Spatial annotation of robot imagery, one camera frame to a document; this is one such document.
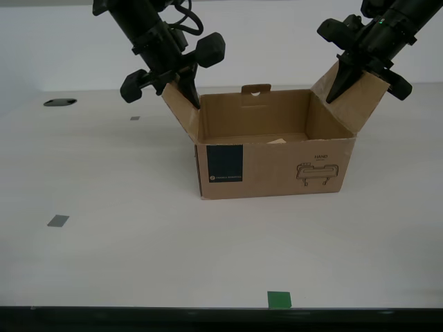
green tape marker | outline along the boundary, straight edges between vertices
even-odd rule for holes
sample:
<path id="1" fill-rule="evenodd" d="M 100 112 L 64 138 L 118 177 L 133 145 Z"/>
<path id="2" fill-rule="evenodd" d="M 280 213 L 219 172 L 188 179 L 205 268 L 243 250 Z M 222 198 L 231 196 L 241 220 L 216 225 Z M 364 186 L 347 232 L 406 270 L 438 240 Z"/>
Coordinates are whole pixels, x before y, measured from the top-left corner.
<path id="1" fill-rule="evenodd" d="M 292 307 L 291 293 L 268 292 L 268 305 L 270 309 L 290 309 Z"/>

open cardboard box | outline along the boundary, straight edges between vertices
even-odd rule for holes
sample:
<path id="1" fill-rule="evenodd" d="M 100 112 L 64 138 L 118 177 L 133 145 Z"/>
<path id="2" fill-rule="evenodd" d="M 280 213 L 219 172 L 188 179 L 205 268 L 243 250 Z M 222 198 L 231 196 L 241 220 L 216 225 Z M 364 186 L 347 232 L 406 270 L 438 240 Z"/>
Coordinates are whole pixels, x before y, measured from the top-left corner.
<path id="1" fill-rule="evenodd" d="M 163 99 L 195 144 L 203 199 L 338 192 L 356 135 L 389 85 L 365 73 L 333 103 L 335 64 L 310 90 L 202 95 L 197 110 L 177 88 Z"/>

white wall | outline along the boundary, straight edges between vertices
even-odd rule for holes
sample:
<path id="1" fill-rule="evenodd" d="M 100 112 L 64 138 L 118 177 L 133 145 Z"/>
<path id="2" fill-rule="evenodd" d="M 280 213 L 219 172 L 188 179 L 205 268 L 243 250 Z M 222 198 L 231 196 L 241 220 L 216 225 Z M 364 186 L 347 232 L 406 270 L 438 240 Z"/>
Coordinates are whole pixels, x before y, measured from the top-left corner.
<path id="1" fill-rule="evenodd" d="M 221 64 L 201 69 L 198 86 L 311 84 L 336 60 L 339 49 L 316 34 L 327 18 L 358 13 L 360 0 L 197 2 L 206 34 L 227 43 Z M 168 10 L 173 21 L 180 15 Z M 395 69 L 412 82 L 443 82 L 443 12 L 404 50 Z M 109 14 L 94 17 L 90 6 L 0 9 L 7 67 L 43 91 L 118 89 L 126 75 L 145 68 Z M 194 46 L 196 37 L 190 37 Z M 3 71 L 5 64 L 0 64 Z"/>

black robotic arm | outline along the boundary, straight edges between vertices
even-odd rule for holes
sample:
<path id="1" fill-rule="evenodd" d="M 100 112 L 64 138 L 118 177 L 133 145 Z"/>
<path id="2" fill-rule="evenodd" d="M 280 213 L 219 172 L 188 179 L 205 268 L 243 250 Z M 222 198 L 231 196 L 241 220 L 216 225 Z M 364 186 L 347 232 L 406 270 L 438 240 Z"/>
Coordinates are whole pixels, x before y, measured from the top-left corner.
<path id="1" fill-rule="evenodd" d="M 442 8 L 443 0 L 364 0 L 361 12 L 372 21 L 366 26 L 361 17 L 350 15 L 344 22 L 328 19 L 318 33 L 345 52 L 339 55 L 338 74 L 327 102 L 348 90 L 362 75 L 372 73 L 390 84 L 389 92 L 405 100 L 412 86 L 392 72 L 392 59 Z"/>
<path id="2" fill-rule="evenodd" d="M 219 33 L 213 33 L 197 43 L 195 51 L 183 54 L 188 46 L 183 32 L 192 35 L 203 33 L 203 24 L 192 10 L 182 6 L 184 0 L 94 0 L 93 14 L 98 16 L 109 11 L 122 31 L 133 44 L 132 51 L 140 55 L 148 67 L 129 75 L 120 92 L 126 102 L 141 98 L 141 89 L 152 85 L 157 95 L 162 94 L 167 83 L 175 81 L 182 94 L 200 108 L 199 97 L 195 88 L 195 75 L 198 65 L 208 68 L 224 59 L 225 42 Z M 159 12 L 169 5 L 185 16 L 175 24 L 162 21 Z M 197 29 L 182 23 L 190 18 Z"/>

white table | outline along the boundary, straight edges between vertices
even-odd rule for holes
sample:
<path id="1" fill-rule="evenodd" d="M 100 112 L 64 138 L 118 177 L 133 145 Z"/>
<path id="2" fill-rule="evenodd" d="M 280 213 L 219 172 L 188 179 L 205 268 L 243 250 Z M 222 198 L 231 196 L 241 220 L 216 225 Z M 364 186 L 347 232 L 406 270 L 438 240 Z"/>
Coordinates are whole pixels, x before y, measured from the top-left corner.
<path id="1" fill-rule="evenodd" d="M 0 305 L 441 307 L 442 127 L 443 85 L 418 85 L 384 98 L 340 193 L 201 201 L 153 92 L 42 93 L 0 118 Z"/>

